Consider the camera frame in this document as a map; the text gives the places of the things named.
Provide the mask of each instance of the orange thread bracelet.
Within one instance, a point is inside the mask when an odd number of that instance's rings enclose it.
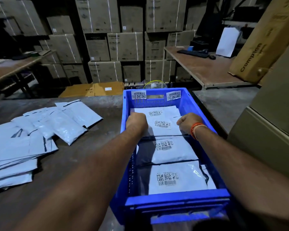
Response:
[[[197,140],[197,138],[195,137],[194,133],[193,133],[193,128],[194,127],[199,127],[199,126],[206,126],[201,122],[196,122],[195,124],[192,125],[192,127],[190,128],[190,135]]]

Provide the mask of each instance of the crompton logo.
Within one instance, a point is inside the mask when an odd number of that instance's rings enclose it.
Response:
[[[245,70],[245,68],[248,66],[248,64],[250,63],[251,59],[254,58],[255,54],[258,52],[260,46],[262,45],[262,43],[259,43],[257,45],[257,47],[255,48],[255,50],[253,51],[253,53],[250,55],[250,57],[248,58],[247,62],[244,64],[244,66],[241,68],[241,72],[243,72]]]

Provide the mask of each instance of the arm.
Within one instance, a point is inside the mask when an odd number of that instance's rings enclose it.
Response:
[[[201,117],[189,113],[177,124],[189,133]],[[289,220],[289,179],[231,145],[205,126],[193,133],[227,188],[249,211]]]
[[[147,128],[145,115],[132,113],[126,130],[78,166],[16,230],[98,230],[131,154]]]

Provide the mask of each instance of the blue object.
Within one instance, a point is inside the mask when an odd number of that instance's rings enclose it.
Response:
[[[146,90],[147,99],[132,100],[131,93],[142,90]],[[216,132],[186,88],[142,90],[130,89],[123,91],[121,132],[125,130],[125,123],[130,115],[131,108],[173,105],[179,108],[181,115],[193,112],[201,116],[204,124]],[[181,98],[167,101],[166,93],[172,91],[181,91]],[[141,215],[142,219],[146,219],[152,224],[220,217],[225,214],[225,207],[230,201],[230,194],[224,182],[200,144],[192,137],[188,138],[188,142],[193,150],[197,152],[200,164],[207,165],[217,189],[139,196],[135,150],[124,172],[119,188],[110,202],[110,207],[120,224],[124,225],[127,222],[132,222],[136,214]]]

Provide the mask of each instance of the white strapping band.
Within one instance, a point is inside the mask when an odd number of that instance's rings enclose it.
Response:
[[[169,67],[169,81],[168,81],[168,82],[170,82],[171,62],[172,62],[172,61],[170,61],[170,67]]]
[[[118,60],[118,33],[116,33],[116,40],[117,40],[117,61],[119,61]]]
[[[48,50],[50,50],[50,48],[49,48],[49,46],[48,46],[48,44],[47,44],[47,41],[46,41],[46,40],[44,40],[44,41],[45,41],[45,43],[46,43],[46,45],[47,45]],[[54,54],[52,54],[51,56],[52,56],[52,59],[54,59],[54,63],[57,63],[56,60],[55,60],[55,58],[54,58]]]
[[[89,10],[89,18],[90,18],[91,32],[93,32],[89,0],[87,0],[87,3],[88,3],[88,10]]]
[[[68,38],[67,38],[66,34],[65,34],[65,38],[67,40],[68,46],[70,47],[70,51],[72,52],[73,58],[75,60],[75,63],[77,63],[76,58],[75,58],[74,53],[73,53],[73,50],[72,50],[72,47],[70,46],[70,42],[68,41]]]
[[[150,60],[150,81],[151,81],[151,60]]]
[[[115,62],[113,62],[113,65],[115,66],[116,79],[117,79],[117,81],[118,81],[118,77],[117,77],[117,70],[116,70],[116,63],[115,63]]]
[[[136,33],[135,33],[135,38],[136,38],[137,61],[139,61],[139,59],[138,59],[138,44],[137,44],[137,34],[136,34]]]
[[[100,76],[99,76],[99,70],[97,69],[96,62],[95,62],[95,68],[96,68],[96,72],[97,72],[97,77],[99,78],[99,82],[101,82],[100,81]]]
[[[13,35],[15,36],[16,34],[15,34],[15,32],[14,32],[14,29],[12,28],[12,25],[10,24],[9,19],[7,18],[7,16],[6,16],[6,14],[5,14],[5,12],[4,12],[4,10],[3,10],[1,4],[0,4],[0,9],[2,10],[2,13],[3,13],[4,16],[5,16],[5,19],[7,20],[8,24],[9,24],[9,26],[10,26],[12,32],[13,32]]]
[[[155,32],[155,3],[153,0],[153,32]]]
[[[176,30],[177,30],[177,27],[178,27],[179,7],[180,7],[180,0],[179,0],[179,3],[178,3],[178,12],[177,12]]]
[[[54,66],[54,70],[56,71],[56,73],[57,73],[57,76],[58,76],[58,78],[60,79],[60,77],[59,77],[59,75],[58,75],[58,71],[57,71],[57,69],[56,69],[56,67]]]
[[[109,21],[110,21],[110,30],[112,32],[112,24],[111,24],[111,16],[110,16],[110,7],[109,7],[109,0],[107,0],[108,2],[108,13],[109,13]]]
[[[175,42],[174,46],[177,46],[177,37],[178,37],[178,33],[176,33],[176,42]]]
[[[29,12],[28,12],[28,10],[27,10],[27,8],[26,8],[26,6],[25,6],[23,0],[22,0],[22,4],[23,4],[24,8],[26,9],[27,15],[29,16],[29,19],[30,19],[30,21],[31,21],[31,23],[32,23],[32,26],[33,26],[33,28],[34,28],[36,34],[39,35],[39,34],[38,34],[38,31],[36,30],[36,28],[35,28],[35,26],[34,26],[34,23],[33,23],[33,21],[32,21],[32,19],[31,19],[30,15],[29,15]]]

